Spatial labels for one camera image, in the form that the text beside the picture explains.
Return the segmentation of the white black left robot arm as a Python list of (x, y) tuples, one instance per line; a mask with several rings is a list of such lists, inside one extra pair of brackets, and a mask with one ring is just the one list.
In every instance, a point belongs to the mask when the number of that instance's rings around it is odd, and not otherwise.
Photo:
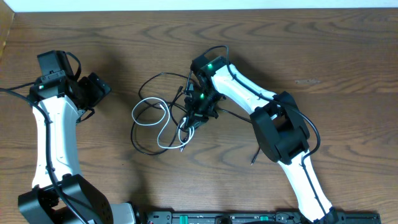
[(82, 175), (76, 126), (111, 91), (95, 73), (73, 71), (70, 52), (39, 54), (41, 76), (27, 99), (37, 124), (37, 166), (31, 191), (18, 197), (29, 223), (137, 223), (129, 202), (111, 204)]

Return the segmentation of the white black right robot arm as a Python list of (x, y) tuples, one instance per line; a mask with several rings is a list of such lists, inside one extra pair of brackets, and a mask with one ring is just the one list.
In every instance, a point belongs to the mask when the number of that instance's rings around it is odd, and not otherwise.
[(313, 169), (308, 139), (315, 125), (298, 109), (292, 95), (276, 94), (243, 76), (225, 57), (201, 55), (190, 71), (200, 86), (188, 87), (185, 129), (196, 129), (210, 117), (217, 118), (217, 102), (228, 97), (250, 117), (260, 150), (285, 172), (298, 201), (300, 213), (312, 223), (338, 223)]

